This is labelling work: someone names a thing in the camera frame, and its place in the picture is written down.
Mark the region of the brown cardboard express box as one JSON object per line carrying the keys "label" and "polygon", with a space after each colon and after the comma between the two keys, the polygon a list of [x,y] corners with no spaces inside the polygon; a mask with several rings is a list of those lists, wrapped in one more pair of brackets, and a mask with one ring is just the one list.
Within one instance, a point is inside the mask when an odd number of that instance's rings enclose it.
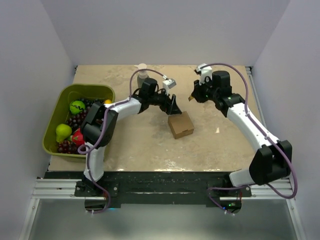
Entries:
{"label": "brown cardboard express box", "polygon": [[167,122],[174,139],[186,137],[194,132],[194,125],[187,111],[183,111],[181,114],[170,115]]}

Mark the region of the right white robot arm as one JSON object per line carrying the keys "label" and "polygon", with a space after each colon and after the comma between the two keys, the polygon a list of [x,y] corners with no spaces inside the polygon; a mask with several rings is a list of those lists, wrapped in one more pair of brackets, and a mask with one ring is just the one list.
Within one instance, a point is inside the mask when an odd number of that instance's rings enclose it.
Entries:
{"label": "right white robot arm", "polygon": [[212,101],[245,136],[255,155],[247,169],[229,174],[223,183],[223,192],[235,196],[244,185],[264,185],[285,178],[291,173],[292,145],[270,133],[252,114],[245,99],[232,91],[230,74],[224,70],[212,71],[210,67],[196,70],[200,76],[194,81],[190,97],[198,103]]}

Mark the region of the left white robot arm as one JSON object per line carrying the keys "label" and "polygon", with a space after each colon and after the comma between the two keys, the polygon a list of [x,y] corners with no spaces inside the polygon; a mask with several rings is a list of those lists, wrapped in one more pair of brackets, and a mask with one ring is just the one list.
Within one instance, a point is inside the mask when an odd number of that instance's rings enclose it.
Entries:
{"label": "left white robot arm", "polygon": [[99,181],[104,175],[104,152],[118,121],[138,115],[149,106],[158,106],[168,116],[182,113],[177,105],[176,95],[169,94],[169,90],[175,86],[176,81],[173,79],[165,79],[162,88],[159,88],[155,79],[146,78],[140,88],[128,98],[114,103],[92,105],[80,127],[84,144],[78,148],[80,154],[86,155],[83,174],[89,180],[85,188],[88,193],[99,196],[104,190],[104,184]]}

